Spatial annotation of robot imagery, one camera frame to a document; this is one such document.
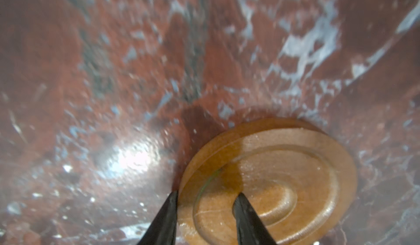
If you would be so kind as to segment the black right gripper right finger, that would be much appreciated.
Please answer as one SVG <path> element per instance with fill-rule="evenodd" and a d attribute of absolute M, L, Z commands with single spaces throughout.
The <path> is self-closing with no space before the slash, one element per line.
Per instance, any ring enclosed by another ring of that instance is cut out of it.
<path fill-rule="evenodd" d="M 239 245 L 277 245 L 244 193 L 233 204 Z"/>

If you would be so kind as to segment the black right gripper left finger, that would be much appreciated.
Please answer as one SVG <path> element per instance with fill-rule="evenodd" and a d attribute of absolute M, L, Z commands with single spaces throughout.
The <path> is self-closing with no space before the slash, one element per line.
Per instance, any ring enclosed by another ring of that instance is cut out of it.
<path fill-rule="evenodd" d="M 138 245 L 174 245 L 177 233 L 178 191 L 165 200 Z"/>

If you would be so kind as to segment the round wooden coaster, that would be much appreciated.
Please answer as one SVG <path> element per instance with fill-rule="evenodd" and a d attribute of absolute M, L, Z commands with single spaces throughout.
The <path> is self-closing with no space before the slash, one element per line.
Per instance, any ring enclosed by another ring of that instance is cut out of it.
<path fill-rule="evenodd" d="M 310 245 L 346 213 L 357 181 L 353 157 L 315 126 L 248 122 L 191 159 L 179 186 L 179 230 L 191 245 L 237 244 L 233 205 L 244 194 L 277 244 Z"/>

